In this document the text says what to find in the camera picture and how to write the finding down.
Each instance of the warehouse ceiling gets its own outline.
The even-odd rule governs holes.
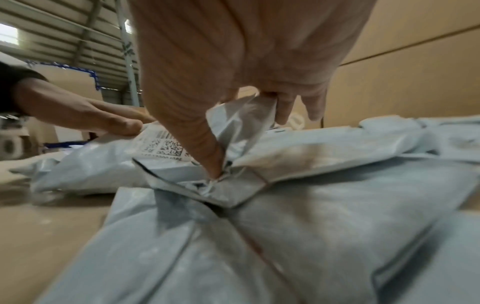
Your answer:
[[[93,70],[102,87],[128,90],[115,0],[1,0],[0,24],[0,52]]]

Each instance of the person's hand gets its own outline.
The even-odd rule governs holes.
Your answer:
[[[297,95],[311,120],[376,0],[130,0],[143,102],[215,178],[224,152],[205,112],[251,85],[276,93],[284,124]]]
[[[134,109],[85,98],[34,78],[20,81],[13,99],[24,113],[70,129],[130,136],[137,135],[143,123],[154,121]]]

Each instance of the barcode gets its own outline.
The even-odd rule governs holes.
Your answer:
[[[156,135],[156,138],[157,139],[171,139],[171,138],[173,138],[173,136],[167,130],[163,130],[163,131],[160,131]]]

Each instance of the package pile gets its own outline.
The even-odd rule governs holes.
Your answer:
[[[480,117],[266,133],[275,106],[208,113],[216,181],[158,124],[13,170],[33,192],[116,191],[38,304],[375,303],[479,183]]]

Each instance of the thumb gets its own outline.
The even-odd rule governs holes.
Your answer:
[[[205,115],[186,121],[162,120],[161,118],[158,121],[205,168],[210,178],[220,177],[225,152],[212,133]]]
[[[138,135],[144,125],[140,120],[125,118],[102,110],[90,112],[87,123],[89,130],[105,131],[123,136]]]

